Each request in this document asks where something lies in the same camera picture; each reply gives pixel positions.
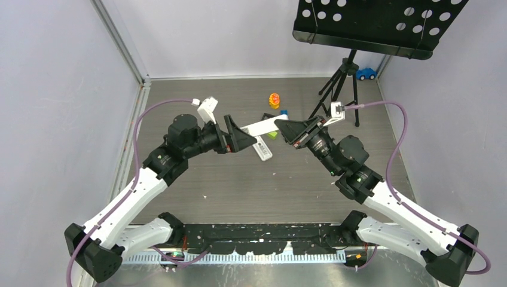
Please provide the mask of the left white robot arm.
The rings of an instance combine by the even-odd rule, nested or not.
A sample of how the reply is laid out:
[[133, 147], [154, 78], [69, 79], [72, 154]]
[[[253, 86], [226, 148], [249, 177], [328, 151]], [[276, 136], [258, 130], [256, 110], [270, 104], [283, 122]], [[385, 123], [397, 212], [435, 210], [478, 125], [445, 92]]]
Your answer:
[[126, 227], [155, 197], [188, 169], [188, 160], [208, 151], [239, 152], [257, 140], [239, 128], [230, 115], [227, 131], [207, 122], [198, 126], [195, 116], [178, 115], [168, 127], [163, 143], [143, 161], [131, 183], [98, 215], [84, 225], [70, 224], [64, 237], [71, 256], [97, 283], [107, 281], [129, 255], [165, 243], [175, 248], [184, 238], [182, 222], [162, 215], [127, 233]]

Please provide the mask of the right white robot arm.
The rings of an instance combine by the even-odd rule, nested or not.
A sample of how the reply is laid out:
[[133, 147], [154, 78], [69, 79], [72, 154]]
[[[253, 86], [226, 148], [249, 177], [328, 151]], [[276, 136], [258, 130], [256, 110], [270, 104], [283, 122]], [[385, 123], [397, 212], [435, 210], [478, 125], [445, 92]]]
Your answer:
[[459, 286], [476, 252], [478, 230], [458, 226], [428, 212], [396, 190], [365, 165], [369, 154], [363, 143], [348, 135], [335, 143], [323, 120], [275, 120], [285, 141], [296, 149], [307, 148], [332, 176], [348, 199], [386, 215], [399, 226], [388, 227], [352, 211], [343, 221], [341, 237], [348, 245], [360, 241], [385, 246], [420, 263], [436, 280]]

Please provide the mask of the white remote control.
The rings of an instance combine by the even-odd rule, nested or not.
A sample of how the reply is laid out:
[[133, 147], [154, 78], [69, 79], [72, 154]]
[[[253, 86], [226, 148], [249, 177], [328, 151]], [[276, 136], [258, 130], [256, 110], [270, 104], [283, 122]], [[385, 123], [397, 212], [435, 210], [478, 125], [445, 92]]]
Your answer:
[[268, 118], [266, 120], [252, 123], [247, 126], [243, 126], [240, 129], [252, 137], [261, 136], [270, 132], [278, 131], [278, 127], [274, 123], [275, 120], [288, 120], [288, 116], [279, 115], [273, 118]]
[[261, 136], [256, 136], [256, 143], [253, 144], [253, 148], [256, 151], [257, 155], [261, 159], [261, 161], [267, 161], [273, 157], [273, 153], [266, 145], [265, 141]]

